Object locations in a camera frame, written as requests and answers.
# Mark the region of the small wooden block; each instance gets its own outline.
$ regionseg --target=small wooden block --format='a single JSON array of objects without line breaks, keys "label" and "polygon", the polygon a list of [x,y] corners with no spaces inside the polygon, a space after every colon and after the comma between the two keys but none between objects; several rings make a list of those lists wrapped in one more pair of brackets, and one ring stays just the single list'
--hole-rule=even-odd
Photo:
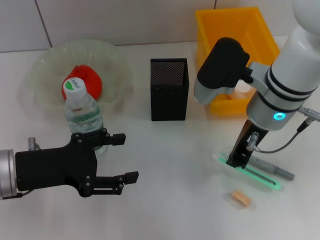
[{"label": "small wooden block", "polygon": [[249,207],[251,204],[251,198],[244,195],[242,192],[236,190],[233,193],[231,193],[230,197],[234,200],[236,200],[238,203],[240,203],[245,208]]}]

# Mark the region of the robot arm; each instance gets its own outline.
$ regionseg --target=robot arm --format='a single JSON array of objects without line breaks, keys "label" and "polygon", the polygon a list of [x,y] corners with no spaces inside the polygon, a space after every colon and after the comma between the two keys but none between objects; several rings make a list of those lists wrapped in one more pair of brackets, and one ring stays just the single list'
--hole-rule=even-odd
[{"label": "robot arm", "polygon": [[293,8],[300,26],[272,66],[253,62],[246,67],[249,55],[241,45],[221,38],[197,74],[194,96],[201,104],[232,93],[240,79],[257,89],[247,106],[248,120],[227,160],[233,167],[245,168],[268,131],[282,129],[296,112],[303,112],[303,103],[320,83],[320,1],[295,0]]},{"label": "robot arm", "polygon": [[127,172],[113,177],[96,176],[97,159],[94,148],[102,145],[123,145],[126,135],[110,136],[100,129],[74,133],[63,147],[40,149],[29,142],[29,151],[0,151],[0,197],[20,198],[19,191],[32,191],[60,185],[74,187],[81,197],[91,195],[120,195],[124,185],[137,182],[139,173]]}]

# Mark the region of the green highlighter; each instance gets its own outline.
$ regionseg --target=green highlighter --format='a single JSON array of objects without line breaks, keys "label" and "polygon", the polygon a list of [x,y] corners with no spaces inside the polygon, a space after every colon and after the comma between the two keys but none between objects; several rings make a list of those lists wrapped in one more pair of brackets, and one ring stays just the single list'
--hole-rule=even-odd
[{"label": "green highlighter", "polygon": [[[222,154],[222,156],[220,156],[218,158],[218,161],[222,164],[226,164],[226,162],[227,162],[226,159],[228,159],[228,158],[226,158],[226,155]],[[244,175],[247,175],[248,177],[264,184],[265,186],[267,186],[271,189],[275,189],[275,190],[281,189],[281,184],[278,181],[264,175],[263,173],[261,173],[259,171],[252,169],[249,166],[246,166],[245,168],[242,168],[240,166],[238,166],[238,167],[229,166],[229,167],[233,168],[234,170],[236,170]]]}]

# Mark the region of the white wall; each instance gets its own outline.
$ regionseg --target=white wall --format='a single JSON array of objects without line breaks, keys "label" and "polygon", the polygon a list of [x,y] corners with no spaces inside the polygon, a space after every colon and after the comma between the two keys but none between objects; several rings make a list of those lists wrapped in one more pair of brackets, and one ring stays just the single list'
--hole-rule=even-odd
[{"label": "white wall", "polygon": [[0,0],[0,52],[49,47],[34,0]]},{"label": "white wall", "polygon": [[[53,45],[94,38],[114,45],[195,41],[195,10],[215,0],[37,0]],[[296,21],[292,0],[217,0],[217,8],[258,6],[274,35]],[[0,52],[50,47],[35,0],[0,0]]]}]

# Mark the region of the gray marker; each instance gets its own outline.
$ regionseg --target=gray marker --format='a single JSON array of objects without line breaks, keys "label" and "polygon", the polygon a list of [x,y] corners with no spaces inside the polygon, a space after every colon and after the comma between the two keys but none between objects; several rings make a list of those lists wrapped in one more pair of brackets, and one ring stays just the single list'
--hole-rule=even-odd
[{"label": "gray marker", "polygon": [[251,156],[248,163],[269,174],[275,174],[291,181],[295,178],[294,174],[255,156]]}]

